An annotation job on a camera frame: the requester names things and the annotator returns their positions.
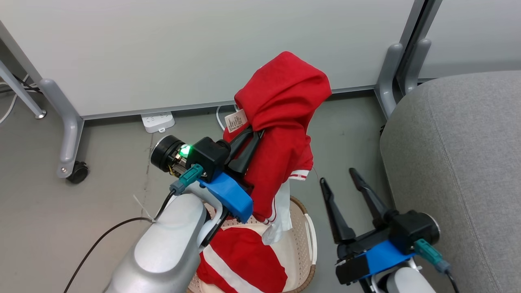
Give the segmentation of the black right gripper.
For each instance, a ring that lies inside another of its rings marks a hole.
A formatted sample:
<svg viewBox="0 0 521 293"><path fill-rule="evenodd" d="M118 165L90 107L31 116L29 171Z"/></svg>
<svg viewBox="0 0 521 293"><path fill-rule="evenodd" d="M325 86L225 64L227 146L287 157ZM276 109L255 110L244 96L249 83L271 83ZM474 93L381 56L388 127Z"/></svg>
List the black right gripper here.
<svg viewBox="0 0 521 293"><path fill-rule="evenodd" d="M356 236L334 201L334 194L325 178L320 178L320 189L327 211L328 221L334 242L337 244L337 263L335 274L342 285L370 278L394 267L389 261L389 249L379 248L389 238L389 224L398 211L389 208L373 191L355 168L349 169L357 190L363 195L373 217L376 229Z"/></svg>

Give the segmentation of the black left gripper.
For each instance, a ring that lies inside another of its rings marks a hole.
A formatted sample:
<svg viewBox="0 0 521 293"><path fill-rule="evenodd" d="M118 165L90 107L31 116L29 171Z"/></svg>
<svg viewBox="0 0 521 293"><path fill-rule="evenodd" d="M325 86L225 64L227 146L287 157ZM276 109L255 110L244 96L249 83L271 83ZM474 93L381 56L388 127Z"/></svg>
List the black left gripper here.
<svg viewBox="0 0 521 293"><path fill-rule="evenodd" d="M253 131L252 126L243 129L230 142L228 173L245 175L261 142L264 130ZM176 136L167 135L160 139L151 152L150 162L165 173L182 175L186 172L186 160L191 146Z"/></svg>

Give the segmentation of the plain red garment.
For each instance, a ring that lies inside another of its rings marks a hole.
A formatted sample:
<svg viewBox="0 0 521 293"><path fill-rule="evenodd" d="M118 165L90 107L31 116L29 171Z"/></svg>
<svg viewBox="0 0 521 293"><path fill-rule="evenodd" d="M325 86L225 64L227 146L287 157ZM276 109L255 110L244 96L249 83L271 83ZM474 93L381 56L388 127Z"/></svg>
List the plain red garment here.
<svg viewBox="0 0 521 293"><path fill-rule="evenodd" d="M264 132L245 175L253 185L257 221L273 223L279 216L275 197L281 186L289 179L307 178L314 164L307 129L331 93L322 71L284 51L259 68L235 95L246 123L235 131L225 130L225 141L231 142L249 126Z"/></svg>

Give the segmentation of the white cloth piece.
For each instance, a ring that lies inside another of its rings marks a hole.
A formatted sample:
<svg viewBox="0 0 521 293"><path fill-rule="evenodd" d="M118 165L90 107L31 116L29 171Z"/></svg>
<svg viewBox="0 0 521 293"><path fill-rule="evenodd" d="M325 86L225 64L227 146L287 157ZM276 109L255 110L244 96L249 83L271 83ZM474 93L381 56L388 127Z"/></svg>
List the white cloth piece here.
<svg viewBox="0 0 521 293"><path fill-rule="evenodd" d="M280 241L283 234L292 229L290 202L290 183L287 180L277 191L272 202L272 215L265 221L267 229L262 234L264 245Z"/></svg>

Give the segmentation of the red garment with white stripes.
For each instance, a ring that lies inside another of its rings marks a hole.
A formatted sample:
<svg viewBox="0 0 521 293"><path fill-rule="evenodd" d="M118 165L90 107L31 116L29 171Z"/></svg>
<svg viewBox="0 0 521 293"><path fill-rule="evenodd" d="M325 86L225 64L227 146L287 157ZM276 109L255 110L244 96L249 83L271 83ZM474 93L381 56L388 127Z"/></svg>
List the red garment with white stripes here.
<svg viewBox="0 0 521 293"><path fill-rule="evenodd" d="M223 293L282 293L288 280L272 247L246 227L219 229L199 256L199 280Z"/></svg>

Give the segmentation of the cream perforated laundry basket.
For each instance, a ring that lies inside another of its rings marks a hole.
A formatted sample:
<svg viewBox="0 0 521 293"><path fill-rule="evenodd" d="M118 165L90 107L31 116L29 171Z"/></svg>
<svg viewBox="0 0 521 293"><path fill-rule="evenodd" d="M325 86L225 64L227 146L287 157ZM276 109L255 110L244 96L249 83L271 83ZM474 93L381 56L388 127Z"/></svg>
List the cream perforated laundry basket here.
<svg viewBox="0 0 521 293"><path fill-rule="evenodd" d="M288 279L282 293L301 293L311 283L317 262L317 237L314 223L307 209L296 197L290 198L290 213L293 228L286 231L281 240L271 245ZM236 219L227 219L222 228L249 228L261 235L266 225L250 217L246 224ZM192 278L186 293L224 293L214 285L201 281L197 274Z"/></svg>

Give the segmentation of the white power strip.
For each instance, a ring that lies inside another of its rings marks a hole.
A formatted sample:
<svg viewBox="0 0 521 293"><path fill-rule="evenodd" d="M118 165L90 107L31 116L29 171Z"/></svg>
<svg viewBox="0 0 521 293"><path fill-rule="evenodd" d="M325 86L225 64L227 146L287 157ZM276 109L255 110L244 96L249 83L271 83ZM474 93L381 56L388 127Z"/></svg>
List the white power strip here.
<svg viewBox="0 0 521 293"><path fill-rule="evenodd" d="M148 133L164 133L167 128L171 128L175 125L175 119L171 112L141 114L141 119Z"/></svg>

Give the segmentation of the grey fabric sofa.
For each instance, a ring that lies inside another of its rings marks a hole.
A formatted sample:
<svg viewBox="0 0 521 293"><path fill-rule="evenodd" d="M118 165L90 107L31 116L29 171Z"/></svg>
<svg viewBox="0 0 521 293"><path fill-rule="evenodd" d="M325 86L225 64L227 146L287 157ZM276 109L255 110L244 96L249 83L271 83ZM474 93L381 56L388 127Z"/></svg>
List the grey fabric sofa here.
<svg viewBox="0 0 521 293"><path fill-rule="evenodd" d="M396 208L432 216L461 293L521 293L521 71L406 94L380 152Z"/></svg>

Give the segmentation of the wide white partition panel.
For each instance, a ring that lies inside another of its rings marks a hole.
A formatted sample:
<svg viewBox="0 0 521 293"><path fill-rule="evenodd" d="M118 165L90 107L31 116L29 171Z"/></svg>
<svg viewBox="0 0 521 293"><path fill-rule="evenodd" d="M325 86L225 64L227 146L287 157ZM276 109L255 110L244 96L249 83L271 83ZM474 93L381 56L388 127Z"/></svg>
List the wide white partition panel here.
<svg viewBox="0 0 521 293"><path fill-rule="evenodd" d="M281 52L331 89L375 85L415 0L0 0L0 22L81 116L232 101Z"/></svg>

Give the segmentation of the white zip tie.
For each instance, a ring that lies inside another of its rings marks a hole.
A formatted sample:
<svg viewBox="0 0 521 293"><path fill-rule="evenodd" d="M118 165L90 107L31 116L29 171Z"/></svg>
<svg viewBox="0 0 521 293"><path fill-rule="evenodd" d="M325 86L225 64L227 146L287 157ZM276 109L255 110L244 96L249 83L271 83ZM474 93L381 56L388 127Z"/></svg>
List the white zip tie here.
<svg viewBox="0 0 521 293"><path fill-rule="evenodd" d="M147 218L152 222L152 223L156 223L156 219L154 219L154 217L152 217L150 215L150 213L147 211L147 209L145 208L145 206L141 203L141 201L138 199L138 197L133 194L132 197L134 198L134 200L137 202L137 204L141 207L141 214L145 214L147 216Z"/></svg>

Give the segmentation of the grey partition foot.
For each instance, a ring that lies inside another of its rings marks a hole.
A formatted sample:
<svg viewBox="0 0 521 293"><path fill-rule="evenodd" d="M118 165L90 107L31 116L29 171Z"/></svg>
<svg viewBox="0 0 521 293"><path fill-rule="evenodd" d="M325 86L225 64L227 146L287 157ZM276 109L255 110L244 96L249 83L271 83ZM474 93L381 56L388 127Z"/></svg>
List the grey partition foot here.
<svg viewBox="0 0 521 293"><path fill-rule="evenodd" d="M419 73L424 65L431 44L432 41L430 39L424 38L419 40L413 47L404 73L404 95L409 94L418 86Z"/></svg>
<svg viewBox="0 0 521 293"><path fill-rule="evenodd" d="M66 179L71 174L76 161L84 120L54 80L42 79L38 82L38 86L63 122L63 141L57 176Z"/></svg>
<svg viewBox="0 0 521 293"><path fill-rule="evenodd" d="M384 117L387 120L397 105L393 96L393 79L398 70L403 51L403 45L400 43L393 44L387 49L383 66L381 67L374 89Z"/></svg>

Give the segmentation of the black caster wheel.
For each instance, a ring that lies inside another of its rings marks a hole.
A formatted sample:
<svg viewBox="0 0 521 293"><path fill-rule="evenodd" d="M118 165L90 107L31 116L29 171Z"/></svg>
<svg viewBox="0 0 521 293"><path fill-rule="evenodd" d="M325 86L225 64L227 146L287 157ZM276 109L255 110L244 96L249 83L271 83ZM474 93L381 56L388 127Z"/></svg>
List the black caster wheel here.
<svg viewBox="0 0 521 293"><path fill-rule="evenodd" d="M71 174L66 178L67 181L74 185L83 182L89 174L89 167L86 162L75 161Z"/></svg>

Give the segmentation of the narrow white partition panel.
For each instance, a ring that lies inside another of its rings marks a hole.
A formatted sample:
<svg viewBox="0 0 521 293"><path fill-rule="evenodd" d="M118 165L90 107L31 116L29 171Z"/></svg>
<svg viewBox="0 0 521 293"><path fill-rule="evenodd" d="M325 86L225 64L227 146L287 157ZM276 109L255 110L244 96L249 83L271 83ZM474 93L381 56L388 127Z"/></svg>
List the narrow white partition panel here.
<svg viewBox="0 0 521 293"><path fill-rule="evenodd" d="M426 37L421 79L521 70L521 0L442 0Z"/></svg>

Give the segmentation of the grey metal table leg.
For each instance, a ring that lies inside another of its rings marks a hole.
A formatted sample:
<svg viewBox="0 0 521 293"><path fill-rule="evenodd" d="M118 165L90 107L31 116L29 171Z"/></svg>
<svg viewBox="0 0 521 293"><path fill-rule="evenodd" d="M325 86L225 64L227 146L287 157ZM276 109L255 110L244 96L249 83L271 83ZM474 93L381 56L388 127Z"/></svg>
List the grey metal table leg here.
<svg viewBox="0 0 521 293"><path fill-rule="evenodd" d="M11 89L15 92L18 98L21 98L22 102L28 106L28 108L34 113L36 119L42 119L47 115L47 112L40 108L33 98L28 94L28 91L24 89L23 83L15 78L11 71L5 66L0 60L0 77L4 80Z"/></svg>

